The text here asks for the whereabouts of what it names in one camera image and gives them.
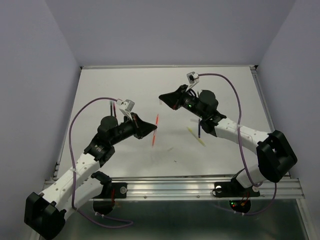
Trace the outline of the orange pen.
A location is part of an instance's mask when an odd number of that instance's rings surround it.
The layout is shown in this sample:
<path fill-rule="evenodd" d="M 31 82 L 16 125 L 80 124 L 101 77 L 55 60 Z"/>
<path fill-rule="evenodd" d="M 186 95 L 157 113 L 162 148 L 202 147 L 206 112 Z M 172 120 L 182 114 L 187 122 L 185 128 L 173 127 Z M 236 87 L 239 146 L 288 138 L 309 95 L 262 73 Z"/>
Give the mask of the orange pen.
<path fill-rule="evenodd" d="M 156 119 L 155 119 L 156 129 L 153 131 L 152 143 L 151 143 L 152 147 L 154 147 L 154 145 L 155 145 L 158 123 L 159 123 L 159 114 L 156 115 Z"/>

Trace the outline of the green pen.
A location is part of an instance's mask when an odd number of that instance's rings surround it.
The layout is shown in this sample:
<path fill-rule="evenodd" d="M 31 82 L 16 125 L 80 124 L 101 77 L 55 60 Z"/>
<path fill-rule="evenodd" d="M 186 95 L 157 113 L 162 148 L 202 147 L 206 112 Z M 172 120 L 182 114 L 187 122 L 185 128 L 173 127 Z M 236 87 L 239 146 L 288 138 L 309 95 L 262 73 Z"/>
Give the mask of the green pen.
<path fill-rule="evenodd" d="M 113 116 L 113 102 L 109 101 L 110 116 Z"/>

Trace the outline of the red pen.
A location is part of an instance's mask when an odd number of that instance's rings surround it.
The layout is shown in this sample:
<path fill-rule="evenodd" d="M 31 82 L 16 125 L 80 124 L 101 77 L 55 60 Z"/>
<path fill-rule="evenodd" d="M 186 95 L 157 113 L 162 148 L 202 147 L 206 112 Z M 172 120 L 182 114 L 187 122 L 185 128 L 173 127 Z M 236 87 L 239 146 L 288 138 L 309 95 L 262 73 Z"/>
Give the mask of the red pen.
<path fill-rule="evenodd" d="M 112 102 L 112 109 L 113 109 L 113 116 L 117 118 L 117 113 L 116 113 L 116 102 Z"/>

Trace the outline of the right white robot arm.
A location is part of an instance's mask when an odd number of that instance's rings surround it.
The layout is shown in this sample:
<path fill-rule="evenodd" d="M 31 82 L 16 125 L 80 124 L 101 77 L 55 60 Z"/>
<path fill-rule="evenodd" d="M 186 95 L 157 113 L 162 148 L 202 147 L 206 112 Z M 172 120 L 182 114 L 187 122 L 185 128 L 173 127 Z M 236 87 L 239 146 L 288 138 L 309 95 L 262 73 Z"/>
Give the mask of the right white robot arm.
<path fill-rule="evenodd" d="M 257 156 L 257 164 L 244 166 L 221 192 L 242 195 L 253 185 L 266 180 L 278 183 L 298 162 L 285 135 L 278 130 L 272 133 L 241 126 L 218 111 L 218 100 L 210 90 L 202 90 L 199 96 L 190 93 L 187 85 L 158 97 L 172 110 L 184 108 L 199 117 L 200 127 L 214 137 L 238 144 L 239 150 L 248 149 Z"/>

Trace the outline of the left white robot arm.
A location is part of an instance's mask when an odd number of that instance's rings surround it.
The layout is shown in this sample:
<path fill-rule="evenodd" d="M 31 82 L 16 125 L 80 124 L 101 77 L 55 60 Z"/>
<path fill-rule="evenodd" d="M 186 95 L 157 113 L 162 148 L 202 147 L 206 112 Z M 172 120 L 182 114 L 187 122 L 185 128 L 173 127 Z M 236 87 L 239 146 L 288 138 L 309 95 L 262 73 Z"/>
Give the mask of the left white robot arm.
<path fill-rule="evenodd" d="M 67 201 L 75 199 L 76 189 L 89 177 L 98 181 L 94 191 L 100 197 L 111 193 L 111 184 L 100 168 L 115 153 L 114 146 L 133 136 L 142 139 L 157 129 L 155 124 L 143 121 L 136 113 L 124 117 L 122 123 L 114 116 L 104 117 L 97 134 L 78 160 L 54 184 L 41 193 L 32 192 L 26 199 L 24 222 L 46 240 L 54 239 L 63 229 L 67 213 L 72 208 Z"/>

